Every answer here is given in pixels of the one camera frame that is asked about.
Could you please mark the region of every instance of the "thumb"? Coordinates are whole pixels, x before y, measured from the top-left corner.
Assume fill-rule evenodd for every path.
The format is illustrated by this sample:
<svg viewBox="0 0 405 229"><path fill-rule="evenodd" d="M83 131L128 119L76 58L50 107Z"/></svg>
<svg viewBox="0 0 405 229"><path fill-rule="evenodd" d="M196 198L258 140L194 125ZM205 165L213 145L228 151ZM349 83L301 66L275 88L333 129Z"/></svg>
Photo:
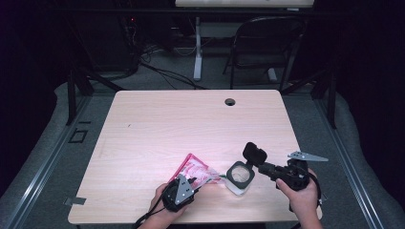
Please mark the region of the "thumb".
<svg viewBox="0 0 405 229"><path fill-rule="evenodd" d="M279 189L289 198L289 196L294 192L294 190L290 189L288 185L280 178L276 179L276 184Z"/></svg>

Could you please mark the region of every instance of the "pink package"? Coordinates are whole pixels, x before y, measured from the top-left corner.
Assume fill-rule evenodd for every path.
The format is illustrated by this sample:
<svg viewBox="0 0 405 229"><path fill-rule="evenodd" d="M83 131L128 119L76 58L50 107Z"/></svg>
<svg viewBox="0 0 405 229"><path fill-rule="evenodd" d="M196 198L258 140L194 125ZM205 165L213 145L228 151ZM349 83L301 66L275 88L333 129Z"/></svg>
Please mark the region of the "pink package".
<svg viewBox="0 0 405 229"><path fill-rule="evenodd" d="M210 168L193 154L187 155L179 169L170 178L169 182L179 174L182 174L187 179L196 178L191 184L194 190L200 188L205 183L224 183L220 175L214 169Z"/></svg>

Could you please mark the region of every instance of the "black chair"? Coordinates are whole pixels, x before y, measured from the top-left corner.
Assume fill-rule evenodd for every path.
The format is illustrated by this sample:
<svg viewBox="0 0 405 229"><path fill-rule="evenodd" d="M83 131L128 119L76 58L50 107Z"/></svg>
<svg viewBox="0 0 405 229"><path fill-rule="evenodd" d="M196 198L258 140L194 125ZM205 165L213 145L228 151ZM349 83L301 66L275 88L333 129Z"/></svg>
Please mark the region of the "black chair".
<svg viewBox="0 0 405 229"><path fill-rule="evenodd" d="M305 22L297 17L256 17L238 28L223 71L231 66L230 89L236 69L283 68L279 91L285 83L291 45L304 32Z"/></svg>

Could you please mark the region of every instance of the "white desk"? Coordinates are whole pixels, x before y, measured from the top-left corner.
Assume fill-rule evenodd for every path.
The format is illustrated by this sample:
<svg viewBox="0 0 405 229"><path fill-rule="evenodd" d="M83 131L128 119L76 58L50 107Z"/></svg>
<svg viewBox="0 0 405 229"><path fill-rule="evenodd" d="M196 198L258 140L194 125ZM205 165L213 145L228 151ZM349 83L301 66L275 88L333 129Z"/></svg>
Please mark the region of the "white desk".
<svg viewBox="0 0 405 229"><path fill-rule="evenodd" d="M236 104L225 105L227 98ZM248 141L276 165L287 165L287 154L299 150L277 91L119 92L77 192L86 201L72 207L69 222L134 223L187 154L225 173L245 160ZM255 171L241 197L205 184L177 223L296 220L287 197Z"/></svg>
<svg viewBox="0 0 405 229"><path fill-rule="evenodd" d="M180 8L275 8L300 9L311 8L314 0L176 0L176 7ZM194 65L194 80L202 79L203 55L201 49L201 23L196 20L196 62ZM230 31L236 33L238 27Z"/></svg>

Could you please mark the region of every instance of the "person's left hand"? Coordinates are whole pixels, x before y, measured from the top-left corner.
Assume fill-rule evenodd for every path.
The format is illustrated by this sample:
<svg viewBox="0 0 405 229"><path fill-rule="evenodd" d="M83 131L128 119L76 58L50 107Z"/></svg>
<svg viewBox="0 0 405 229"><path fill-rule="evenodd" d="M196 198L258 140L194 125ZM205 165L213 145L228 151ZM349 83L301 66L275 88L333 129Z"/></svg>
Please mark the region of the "person's left hand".
<svg viewBox="0 0 405 229"><path fill-rule="evenodd" d="M164 188L167 186L167 183L162 184L156 189L156 193L154 198L151 200L151 205L149 207L149 211L155 206L156 202L159 200L161 193L163 192ZM155 208L154 212L164 208L163 201L158 203L158 206ZM162 211L150 216L141 226L140 228L153 228L153 229L163 229L167 228L174 220L179 218L187 209L187 205L182 207L179 212L170 212L167 209L163 209Z"/></svg>

